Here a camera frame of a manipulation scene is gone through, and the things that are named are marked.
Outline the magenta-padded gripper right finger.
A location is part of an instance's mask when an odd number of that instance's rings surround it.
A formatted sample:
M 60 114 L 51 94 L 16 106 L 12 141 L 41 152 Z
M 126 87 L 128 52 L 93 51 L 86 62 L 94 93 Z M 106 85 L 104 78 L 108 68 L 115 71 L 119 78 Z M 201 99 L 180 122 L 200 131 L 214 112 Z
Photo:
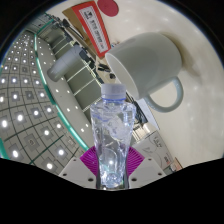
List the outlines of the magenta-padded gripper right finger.
M 126 176 L 129 187 L 143 187 L 166 174 L 152 157 L 144 157 L 130 147 L 126 160 Z

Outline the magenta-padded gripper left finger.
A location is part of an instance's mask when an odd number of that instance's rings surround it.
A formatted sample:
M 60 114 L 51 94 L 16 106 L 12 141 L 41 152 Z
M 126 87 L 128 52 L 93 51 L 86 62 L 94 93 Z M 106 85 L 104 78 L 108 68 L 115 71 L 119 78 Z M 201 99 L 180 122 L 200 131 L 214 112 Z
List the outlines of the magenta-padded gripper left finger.
M 84 188 L 97 186 L 99 165 L 95 148 L 91 147 L 81 157 L 73 157 L 59 176 Z

